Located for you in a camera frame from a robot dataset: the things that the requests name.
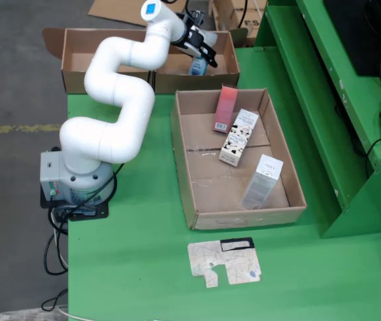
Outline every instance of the yellow floor marking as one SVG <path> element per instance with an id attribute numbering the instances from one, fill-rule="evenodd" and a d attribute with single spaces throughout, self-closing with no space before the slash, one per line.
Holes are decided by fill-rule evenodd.
<path id="1" fill-rule="evenodd" d="M 61 124 L 46 124 L 46 125 L 21 125 L 21 126 L 0 126 L 0 134 L 8 134 L 10 132 L 58 132 Z"/>

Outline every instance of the blue label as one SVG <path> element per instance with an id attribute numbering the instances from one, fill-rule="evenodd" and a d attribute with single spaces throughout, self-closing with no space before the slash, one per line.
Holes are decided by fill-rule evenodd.
<path id="1" fill-rule="evenodd" d="M 155 12 L 155 3 L 148 5 L 148 9 L 146 10 L 147 15 L 151 15 Z"/>

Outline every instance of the white robotic arm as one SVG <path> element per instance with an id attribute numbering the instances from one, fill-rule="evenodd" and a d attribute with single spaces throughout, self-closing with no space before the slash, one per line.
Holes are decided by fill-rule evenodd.
<path id="1" fill-rule="evenodd" d="M 140 78 L 118 74 L 120 65 L 144 70 L 160 68 L 168 57 L 171 42 L 185 31 L 184 23 L 159 0 L 149 0 L 142 7 L 148 22 L 144 42 L 110 37 L 98 47 L 85 75 L 85 89 L 98 102 L 121 106 L 118 121 L 109 124 L 76 117 L 64 123 L 60 141 L 66 167 L 87 174 L 100 161 L 122 164 L 139 152 L 154 104 L 154 92 Z"/>
<path id="2" fill-rule="evenodd" d="M 122 107 L 118 120 L 107 123 L 75 117 L 63 124 L 62 151 L 41 155 L 41 185 L 47 200 L 82 202 L 108 181 L 112 164 L 127 163 L 139 153 L 155 96 L 144 80 L 118 74 L 121 65 L 157 70 L 165 63 L 172 43 L 184 53 L 204 57 L 217 66 L 215 51 L 211 49 L 217 40 L 214 33 L 200 30 L 188 17 L 182 21 L 160 0 L 147 0 L 141 15 L 148 22 L 144 42 L 120 37 L 105 39 L 85 75 L 85 89 L 90 97 Z M 112 189 L 113 182 L 92 204 L 106 200 Z"/>

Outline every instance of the cardboard piece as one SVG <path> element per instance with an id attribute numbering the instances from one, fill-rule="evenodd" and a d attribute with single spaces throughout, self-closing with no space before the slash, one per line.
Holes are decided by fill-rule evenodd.
<path id="1" fill-rule="evenodd" d="M 187 225 L 191 229 L 223 229 L 296 221 L 307 204 L 267 90 L 239 90 L 236 109 L 246 106 L 247 110 L 259 113 L 260 122 L 237 168 L 218 160 L 225 135 L 211 130 L 211 125 L 219 95 L 220 90 L 177 92 L 176 106 L 171 112 L 174 155 Z M 199 104 L 192 109 L 195 100 Z M 239 203 L 262 154 L 284 162 L 281 178 L 263 209 L 246 210 Z"/>
<path id="2" fill-rule="evenodd" d="M 59 29 L 45 28 L 45 46 L 53 56 L 61 59 L 61 72 L 68 94 L 85 94 L 84 77 L 99 44 L 107 37 L 123 37 L 144 41 L 145 30 L 117 29 Z M 228 32 L 217 32 L 214 46 L 217 68 L 209 66 L 205 76 L 188 75 L 192 58 L 170 46 L 166 63 L 156 71 L 157 94 L 173 94 L 176 90 L 219 89 L 222 84 L 237 85 L 239 65 Z M 120 66 L 118 72 L 147 80 L 148 71 Z"/>
<path id="3" fill-rule="evenodd" d="M 259 32 L 266 4 L 267 0 L 248 0 L 241 28 L 238 25 L 243 17 L 245 0 L 210 0 L 210 13 L 215 19 L 216 30 L 231 32 L 235 47 L 252 46 Z"/>
<path id="4" fill-rule="evenodd" d="M 144 2 L 145 0 L 94 0 L 88 15 L 135 25 L 147 25 L 140 15 Z M 174 12 L 182 12 L 185 4 L 186 0 L 177 0 L 170 5 L 165 3 Z"/>

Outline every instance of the black monitor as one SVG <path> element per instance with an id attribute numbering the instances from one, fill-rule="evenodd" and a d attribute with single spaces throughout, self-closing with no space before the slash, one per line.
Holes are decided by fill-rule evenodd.
<path id="1" fill-rule="evenodd" d="M 379 76 L 381 0 L 324 0 L 358 75 Z"/>

